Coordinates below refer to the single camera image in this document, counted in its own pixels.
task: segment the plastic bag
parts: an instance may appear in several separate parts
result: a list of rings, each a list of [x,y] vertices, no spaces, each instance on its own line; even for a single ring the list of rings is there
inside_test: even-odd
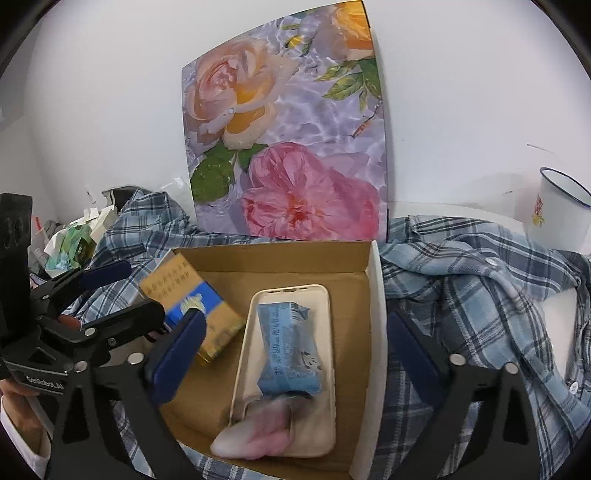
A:
[[[47,260],[45,268],[51,270],[83,268],[92,258],[96,247],[90,233],[88,225],[69,227],[59,252]]]
[[[258,386],[263,395],[322,390],[322,367],[308,321],[308,308],[293,301],[258,306],[268,355]]]

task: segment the plaid shirt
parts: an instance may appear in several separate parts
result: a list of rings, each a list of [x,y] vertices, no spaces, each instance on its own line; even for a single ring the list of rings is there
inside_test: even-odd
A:
[[[591,410],[591,264],[579,254],[544,249],[522,235],[483,220],[408,217],[389,224],[381,246],[386,298],[401,307],[449,352],[468,363],[501,368],[519,365],[532,405],[541,455],[541,478],[562,464],[585,430]],[[129,279],[79,299],[69,310],[83,323],[130,305],[138,283],[170,248],[272,241],[199,232],[165,193],[138,192],[96,248],[92,265],[128,260]],[[578,296],[574,361],[566,383],[554,365],[539,302],[576,288]],[[577,394],[568,386],[577,381]],[[150,474],[120,404],[114,408],[134,466]],[[386,479],[412,448],[432,409],[423,404],[393,351],[382,425],[370,478]],[[478,405],[441,475],[459,465],[474,426]],[[205,457],[183,446],[205,478],[251,480],[265,476]]]

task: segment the pink rose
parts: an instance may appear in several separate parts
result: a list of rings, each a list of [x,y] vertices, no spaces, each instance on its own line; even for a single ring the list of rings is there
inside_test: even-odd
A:
[[[208,51],[187,88],[187,132],[201,145],[222,137],[230,150],[251,148],[277,116],[274,102],[297,68],[256,38],[233,38]]]
[[[378,233],[379,195],[348,178],[303,145],[283,142],[252,157],[253,188],[242,195],[251,235],[294,240],[371,240]]]

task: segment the open cardboard box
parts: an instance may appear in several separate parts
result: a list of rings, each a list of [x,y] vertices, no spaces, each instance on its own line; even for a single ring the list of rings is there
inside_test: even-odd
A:
[[[387,374],[384,283],[376,242],[280,242],[170,251],[244,318],[260,290],[320,284],[328,289],[336,384],[336,445],[319,458],[232,460],[287,479],[366,480],[381,424]],[[228,425],[241,332],[211,364],[197,361],[161,413],[175,438],[213,456],[209,446]]]

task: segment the white sleeve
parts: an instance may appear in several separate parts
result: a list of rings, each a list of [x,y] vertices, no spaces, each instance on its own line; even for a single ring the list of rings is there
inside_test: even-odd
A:
[[[4,397],[0,399],[0,422],[2,423],[7,435],[12,440],[12,443],[18,450],[18,453],[22,455],[27,465],[31,467],[31,469],[37,474],[39,478],[43,478],[51,453],[51,443],[49,441],[49,437],[47,436],[47,432],[43,432],[41,437],[40,452],[39,455],[37,455],[29,448],[25,440],[22,439],[16,427],[13,425],[12,420],[8,417],[6,411],[4,410]]]

